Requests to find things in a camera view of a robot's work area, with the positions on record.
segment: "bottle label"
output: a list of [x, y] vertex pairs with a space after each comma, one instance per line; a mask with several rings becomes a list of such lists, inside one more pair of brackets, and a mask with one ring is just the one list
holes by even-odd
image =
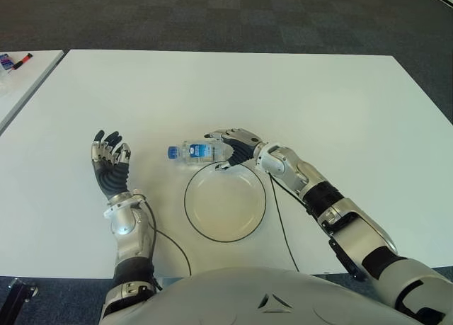
[[189, 153], [190, 157], [211, 157], [212, 147], [209, 144], [191, 144]]

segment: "white table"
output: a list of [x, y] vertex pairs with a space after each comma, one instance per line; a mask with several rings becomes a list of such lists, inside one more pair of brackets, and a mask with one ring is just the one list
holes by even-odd
[[63, 56], [61, 50], [0, 52], [0, 55], [8, 54], [16, 63], [28, 53], [33, 57], [22, 67], [9, 73], [8, 93], [0, 96], [0, 133]]
[[[293, 148], [401, 255], [453, 264], [453, 127], [393, 57], [72, 50], [0, 137], [0, 275], [112, 276], [115, 241], [90, 160], [101, 128], [130, 144], [130, 188], [148, 196], [194, 272], [292, 269], [263, 175], [268, 207], [249, 237], [214, 243], [187, 221], [193, 171], [167, 160], [167, 146], [219, 127]], [[279, 188], [277, 196], [301, 271], [345, 272], [315, 221]], [[187, 275], [162, 237], [154, 263], [157, 275]]]

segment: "plate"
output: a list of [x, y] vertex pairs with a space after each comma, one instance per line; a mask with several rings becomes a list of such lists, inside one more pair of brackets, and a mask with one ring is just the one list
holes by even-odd
[[216, 171], [216, 165], [203, 167], [190, 179], [184, 195], [185, 213], [208, 239], [238, 241], [253, 233], [264, 217], [264, 186], [245, 166]]

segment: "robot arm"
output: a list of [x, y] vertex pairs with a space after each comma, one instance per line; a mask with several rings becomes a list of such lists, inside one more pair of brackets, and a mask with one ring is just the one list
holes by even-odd
[[453, 284], [424, 264], [399, 256], [390, 236], [294, 151], [241, 129], [206, 137], [234, 149], [219, 170], [253, 159], [261, 171], [283, 181], [329, 236], [346, 270], [358, 280], [370, 280], [384, 303], [422, 324], [451, 324]]
[[105, 298], [101, 320], [156, 293], [152, 264], [154, 228], [140, 207], [144, 196], [133, 195], [127, 189], [130, 148], [123, 143], [114, 152], [121, 136], [114, 132], [102, 141], [103, 136], [102, 130], [96, 135], [91, 160], [96, 180], [110, 206], [104, 216], [111, 222], [117, 256], [113, 284]]

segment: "gray carpet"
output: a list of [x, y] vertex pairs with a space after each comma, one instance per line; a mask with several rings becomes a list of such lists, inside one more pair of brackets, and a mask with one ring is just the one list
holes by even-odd
[[[453, 122], [453, 10], [437, 0], [3, 0], [0, 50], [392, 55]], [[452, 268], [440, 269], [449, 279]], [[323, 275], [375, 297], [366, 283]], [[3, 304], [10, 278], [0, 278]], [[32, 279], [17, 324], [95, 324], [108, 280]]]
[[[436, 268], [436, 271], [453, 279], [451, 267]], [[318, 276], [379, 301], [369, 283], [359, 283], [346, 274]], [[10, 281], [9, 277], [0, 277], [0, 304], [6, 299]], [[97, 324], [105, 294], [110, 288], [110, 280], [101, 279], [24, 278], [23, 281], [36, 283], [39, 292], [29, 303], [23, 305], [16, 325]]]

